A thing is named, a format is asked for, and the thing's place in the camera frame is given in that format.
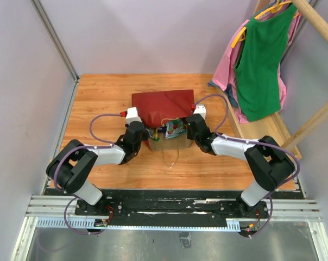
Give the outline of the teal candy packet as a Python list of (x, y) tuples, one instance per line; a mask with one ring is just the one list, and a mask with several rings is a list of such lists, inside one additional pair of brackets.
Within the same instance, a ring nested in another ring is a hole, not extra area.
[(175, 119), (165, 123), (165, 130), (165, 138), (172, 139), (186, 134), (187, 127), (183, 119)]

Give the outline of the red brown paper bag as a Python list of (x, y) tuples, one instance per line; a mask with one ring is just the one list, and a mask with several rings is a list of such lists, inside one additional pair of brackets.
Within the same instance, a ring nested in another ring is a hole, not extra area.
[(131, 95), (131, 104), (137, 108), (138, 115), (145, 125), (146, 131), (157, 128), (159, 141), (150, 137), (144, 143), (152, 152), (160, 152), (163, 163), (172, 168), (179, 159), (179, 152), (189, 148), (192, 141), (188, 140), (187, 132), (177, 138), (165, 138), (165, 123), (170, 120), (183, 119), (193, 114), (195, 104), (194, 90), (167, 90), (138, 92)]

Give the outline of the green tank top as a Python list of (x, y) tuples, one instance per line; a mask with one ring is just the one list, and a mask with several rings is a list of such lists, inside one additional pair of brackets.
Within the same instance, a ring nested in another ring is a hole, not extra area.
[(280, 14), (251, 26), (235, 65), (237, 100), (249, 122), (281, 109), (277, 70), (288, 42), (292, 4)]

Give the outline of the yellow clothes hanger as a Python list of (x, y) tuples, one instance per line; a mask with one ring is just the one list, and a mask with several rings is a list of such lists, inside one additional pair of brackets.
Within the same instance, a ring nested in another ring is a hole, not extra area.
[(260, 11), (254, 18), (252, 18), (235, 36), (231, 43), (231, 49), (234, 49), (239, 42), (243, 42), (246, 39), (246, 33), (251, 28), (259, 23), (259, 19), (262, 18), (264, 15), (268, 13), (277, 13), (279, 12), (284, 5), (292, 5), (292, 1), (276, 1), (275, 4), (271, 5), (270, 7), (265, 8), (264, 10)]

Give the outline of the green Fox's candy packet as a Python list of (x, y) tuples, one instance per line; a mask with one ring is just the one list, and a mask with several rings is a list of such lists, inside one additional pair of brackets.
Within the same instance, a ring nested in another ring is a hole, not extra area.
[(159, 139), (159, 133), (158, 133), (158, 129), (157, 128), (151, 128), (148, 129), (149, 132), (149, 137), (154, 140), (155, 142), (158, 142)]

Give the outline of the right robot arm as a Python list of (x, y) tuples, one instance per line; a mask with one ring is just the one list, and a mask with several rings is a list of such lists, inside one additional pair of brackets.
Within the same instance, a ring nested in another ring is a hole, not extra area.
[(248, 163), (254, 181), (237, 197), (237, 211), (242, 216), (298, 169), (289, 154), (270, 136), (247, 140), (212, 132), (200, 114), (189, 116), (186, 122), (188, 138), (204, 153), (238, 158)]

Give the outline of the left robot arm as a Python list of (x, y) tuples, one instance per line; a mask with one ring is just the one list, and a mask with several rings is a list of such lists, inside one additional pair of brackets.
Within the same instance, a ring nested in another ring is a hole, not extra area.
[(102, 191), (87, 180), (91, 170), (100, 165), (122, 165), (140, 151), (141, 143), (149, 138), (145, 125), (131, 122), (125, 134), (106, 146), (85, 145), (71, 140), (48, 164), (46, 175), (62, 191), (77, 196), (91, 206), (99, 206), (105, 199)]

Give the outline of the blue grey shirt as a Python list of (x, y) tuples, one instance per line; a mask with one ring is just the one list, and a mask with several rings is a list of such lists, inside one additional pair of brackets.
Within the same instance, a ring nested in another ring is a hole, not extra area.
[[(209, 81), (207, 83), (207, 85), (210, 86), (210, 87), (215, 87), (217, 89), (220, 89), (220, 86), (215, 84), (213, 81)], [(234, 108), (238, 108), (238, 103), (237, 103), (236, 99), (234, 98), (234, 95), (233, 95), (233, 92), (232, 92), (232, 85), (230, 83), (227, 84), (227, 87), (226, 87), (225, 90), (223, 90), (223, 92), (226, 94), (231, 106), (234, 107)]]

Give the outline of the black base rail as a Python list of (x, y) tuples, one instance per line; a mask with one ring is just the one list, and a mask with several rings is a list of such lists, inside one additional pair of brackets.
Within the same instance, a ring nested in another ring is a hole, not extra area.
[(105, 199), (99, 206), (91, 206), (79, 199), (75, 215), (101, 218), (112, 214), (113, 219), (159, 218), (193, 220), (200, 217), (211, 219), (240, 219), (246, 223), (259, 223), (269, 218), (265, 201), (242, 216), (237, 211), (240, 191), (233, 190), (117, 190), (103, 189)]

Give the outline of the aluminium corner post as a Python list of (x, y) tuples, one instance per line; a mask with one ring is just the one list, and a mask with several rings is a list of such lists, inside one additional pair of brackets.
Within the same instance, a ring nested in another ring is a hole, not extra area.
[(55, 46), (56, 50), (58, 51), (59, 56), (61, 57), (64, 65), (66, 66), (69, 74), (73, 78), (75, 82), (79, 80), (79, 76), (70, 60), (68, 57), (68, 54), (63, 47), (60, 38), (40, 0), (30, 0), (30, 3), (32, 4), (33, 8), (35, 9), (38, 17), (40, 18), (43, 26), (45, 27), (53, 45)]

